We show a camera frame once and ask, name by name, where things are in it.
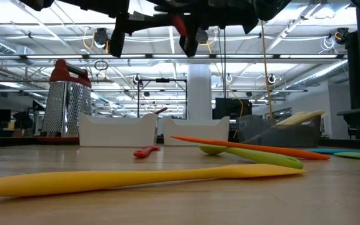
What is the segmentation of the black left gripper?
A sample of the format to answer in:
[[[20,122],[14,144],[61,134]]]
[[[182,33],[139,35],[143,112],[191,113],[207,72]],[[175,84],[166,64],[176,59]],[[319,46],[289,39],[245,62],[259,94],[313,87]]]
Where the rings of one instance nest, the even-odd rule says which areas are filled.
[[[126,19],[126,32],[173,26],[171,15],[183,17],[187,36],[180,37],[179,44],[188,58],[194,57],[198,48],[196,34],[199,28],[211,26],[242,26],[245,33],[258,23],[253,4],[249,0],[147,0],[155,4],[157,14],[147,16],[135,12]]]

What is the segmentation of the red and steel box grater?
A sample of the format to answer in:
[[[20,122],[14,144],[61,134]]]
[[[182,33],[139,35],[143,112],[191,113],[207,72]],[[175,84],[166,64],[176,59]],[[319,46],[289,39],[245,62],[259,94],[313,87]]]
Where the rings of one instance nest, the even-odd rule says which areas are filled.
[[[91,88],[87,70],[57,60],[49,78],[41,136],[37,140],[46,144],[79,143],[79,115],[91,115]]]

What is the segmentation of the black rectangular panel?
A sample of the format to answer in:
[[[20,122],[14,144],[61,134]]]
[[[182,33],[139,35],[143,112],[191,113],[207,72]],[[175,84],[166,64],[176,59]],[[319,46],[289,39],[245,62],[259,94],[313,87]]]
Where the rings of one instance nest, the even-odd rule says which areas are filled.
[[[251,114],[252,104],[246,99],[216,98],[215,107],[212,110],[213,119],[222,119],[225,116],[236,119]]]

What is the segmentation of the white pillar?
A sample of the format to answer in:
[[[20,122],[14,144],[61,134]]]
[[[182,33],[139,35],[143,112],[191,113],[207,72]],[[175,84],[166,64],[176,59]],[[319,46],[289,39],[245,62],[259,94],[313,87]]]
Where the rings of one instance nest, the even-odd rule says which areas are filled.
[[[187,100],[190,119],[211,119],[211,70],[208,64],[189,64]]]

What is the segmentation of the black metal frame rig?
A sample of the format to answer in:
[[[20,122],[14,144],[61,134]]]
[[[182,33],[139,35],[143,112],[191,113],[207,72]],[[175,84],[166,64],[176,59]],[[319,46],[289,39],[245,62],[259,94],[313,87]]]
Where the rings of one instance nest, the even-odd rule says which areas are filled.
[[[137,82],[137,117],[140,117],[140,93],[148,86],[150,82],[155,83],[170,83],[174,82],[178,87],[185,92],[185,118],[188,118],[188,81],[186,79],[176,79],[176,78],[156,78],[156,79],[142,79],[139,78]]]

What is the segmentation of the yellow silicone spatula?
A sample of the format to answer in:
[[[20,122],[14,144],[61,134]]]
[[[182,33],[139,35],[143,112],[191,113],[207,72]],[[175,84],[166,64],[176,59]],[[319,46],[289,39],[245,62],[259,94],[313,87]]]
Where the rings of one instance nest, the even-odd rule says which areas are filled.
[[[169,171],[70,171],[0,177],[0,197],[80,193],[124,186],[194,179],[243,179],[302,174],[270,164],[243,164]]]

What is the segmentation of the silver ventilation duct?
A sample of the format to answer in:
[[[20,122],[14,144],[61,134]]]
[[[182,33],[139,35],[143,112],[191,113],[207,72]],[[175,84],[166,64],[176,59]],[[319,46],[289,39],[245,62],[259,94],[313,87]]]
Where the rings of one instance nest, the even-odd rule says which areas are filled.
[[[297,81],[292,82],[290,85],[287,85],[285,89],[295,89],[299,86],[306,86],[307,83],[311,81],[317,81],[319,78],[328,78],[329,76],[336,75],[340,72],[343,72],[348,65],[348,61],[346,59],[339,60],[332,64],[323,64],[311,71],[306,72],[301,75]]]

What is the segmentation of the white plastic bin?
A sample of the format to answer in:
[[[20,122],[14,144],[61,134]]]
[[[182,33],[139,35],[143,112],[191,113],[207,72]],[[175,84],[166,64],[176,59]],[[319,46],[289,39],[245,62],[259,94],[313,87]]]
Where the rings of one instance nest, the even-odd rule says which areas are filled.
[[[158,115],[94,117],[79,115],[79,143],[84,147],[147,147],[156,142]]]
[[[214,139],[227,141],[230,117],[222,119],[163,119],[163,138],[165,146],[196,146],[196,143],[181,141],[172,136]]]

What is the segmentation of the lime green silicone spoon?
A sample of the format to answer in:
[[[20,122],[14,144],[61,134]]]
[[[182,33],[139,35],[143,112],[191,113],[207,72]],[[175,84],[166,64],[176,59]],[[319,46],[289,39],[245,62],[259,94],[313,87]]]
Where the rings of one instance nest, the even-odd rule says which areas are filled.
[[[208,155],[218,155],[221,153],[229,153],[242,158],[250,159],[256,163],[272,164],[277,166],[284,166],[294,169],[303,169],[303,163],[291,156],[282,154],[262,152],[250,149],[242,149],[236,147],[224,146],[199,146],[199,149]]]

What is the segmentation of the red silicone spoon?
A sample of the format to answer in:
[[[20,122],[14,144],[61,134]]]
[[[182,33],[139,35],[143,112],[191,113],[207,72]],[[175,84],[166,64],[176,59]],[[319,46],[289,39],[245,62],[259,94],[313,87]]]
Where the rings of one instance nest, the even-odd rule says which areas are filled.
[[[172,25],[176,28],[177,32],[180,34],[180,36],[187,36],[187,29],[182,16],[178,14],[172,14],[171,22]]]

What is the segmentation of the black aluminium table frame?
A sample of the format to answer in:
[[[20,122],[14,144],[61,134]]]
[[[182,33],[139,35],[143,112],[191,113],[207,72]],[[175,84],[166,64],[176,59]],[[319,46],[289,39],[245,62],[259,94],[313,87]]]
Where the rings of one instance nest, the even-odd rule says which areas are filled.
[[[79,145],[78,137],[0,137],[0,147],[34,144]],[[320,139],[320,146],[360,149],[360,139]]]

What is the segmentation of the blue silicone spatula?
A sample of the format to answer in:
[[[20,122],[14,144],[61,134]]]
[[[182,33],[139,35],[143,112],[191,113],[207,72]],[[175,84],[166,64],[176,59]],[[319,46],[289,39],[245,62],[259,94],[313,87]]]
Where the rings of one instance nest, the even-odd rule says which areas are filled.
[[[360,153],[360,150],[347,150],[347,149],[319,149],[319,148],[309,148],[305,151],[311,151],[319,154],[336,154],[336,153]]]

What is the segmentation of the orange silicone spatula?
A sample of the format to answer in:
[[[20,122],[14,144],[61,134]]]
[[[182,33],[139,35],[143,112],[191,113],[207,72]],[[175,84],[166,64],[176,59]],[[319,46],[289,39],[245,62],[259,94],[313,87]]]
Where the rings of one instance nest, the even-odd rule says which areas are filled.
[[[223,146],[229,148],[241,148],[241,149],[250,149],[255,151],[262,151],[267,153],[276,153],[283,154],[286,156],[292,156],[295,158],[303,158],[310,160],[329,160],[330,157],[325,154],[320,154],[316,152],[306,151],[302,149],[294,149],[289,147],[272,147],[272,146],[259,146],[253,144],[241,144],[238,142],[229,142],[229,141],[220,141],[213,139],[204,139],[198,137],[189,137],[189,136],[171,136],[174,139],[180,141],[186,141],[190,143],[199,143],[199,144],[207,144],[213,146]]]

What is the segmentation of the red silicone spatula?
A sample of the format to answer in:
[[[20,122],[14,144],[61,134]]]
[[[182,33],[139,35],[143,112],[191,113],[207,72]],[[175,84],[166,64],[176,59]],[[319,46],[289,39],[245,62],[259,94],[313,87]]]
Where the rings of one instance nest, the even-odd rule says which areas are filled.
[[[148,146],[141,148],[140,150],[134,151],[133,156],[138,159],[146,158],[148,157],[153,151],[159,151],[159,146]]]

